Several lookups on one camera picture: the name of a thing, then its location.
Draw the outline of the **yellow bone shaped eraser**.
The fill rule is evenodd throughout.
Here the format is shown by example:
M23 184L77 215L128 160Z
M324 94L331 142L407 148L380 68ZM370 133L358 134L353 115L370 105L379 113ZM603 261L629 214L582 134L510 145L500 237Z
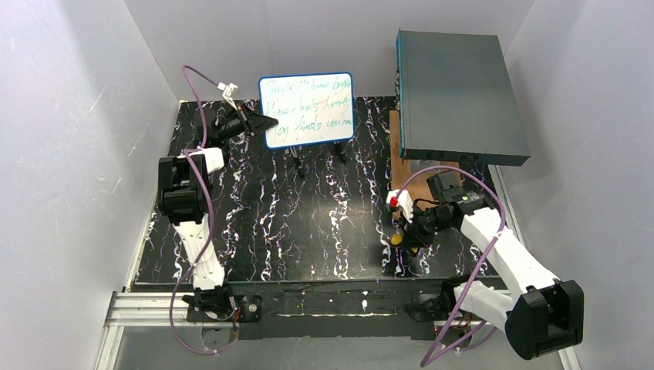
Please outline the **yellow bone shaped eraser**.
M403 246L403 236L401 234L395 233L390 238L390 243L393 247L402 247Z

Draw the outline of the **blue framed whiteboard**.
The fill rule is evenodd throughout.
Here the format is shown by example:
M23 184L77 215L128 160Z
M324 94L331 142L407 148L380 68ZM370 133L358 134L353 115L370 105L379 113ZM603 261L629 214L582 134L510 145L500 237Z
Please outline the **blue framed whiteboard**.
M355 134L353 78L348 72L266 76L258 81L269 149L349 140Z

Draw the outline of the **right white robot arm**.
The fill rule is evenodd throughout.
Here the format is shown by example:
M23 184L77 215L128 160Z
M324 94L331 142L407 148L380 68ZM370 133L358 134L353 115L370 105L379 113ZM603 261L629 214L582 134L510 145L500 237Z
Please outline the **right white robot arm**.
M431 169L427 208L419 208L408 192L414 176L388 193L387 209L399 213L391 244L415 256L435 244L437 233L454 227L482 252L471 273L444 280L437 296L408 306L417 321L445 321L435 343L461 313L502 331L524 360L581 344L585 296L580 285L560 280L529 253L507 226L497 195L481 180L453 166ZM454 178L458 172L482 189L465 190Z

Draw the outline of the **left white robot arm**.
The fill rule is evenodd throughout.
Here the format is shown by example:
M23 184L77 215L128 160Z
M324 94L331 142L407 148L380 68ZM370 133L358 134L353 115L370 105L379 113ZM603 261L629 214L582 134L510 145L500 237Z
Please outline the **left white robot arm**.
M257 136L279 121L243 103L230 104L214 117L201 108L200 118L198 146L158 162L157 207L179 235L190 262L193 292L184 295L183 301L192 312L226 321L237 316L238 305L213 244L209 176L225 167L231 139L241 134Z

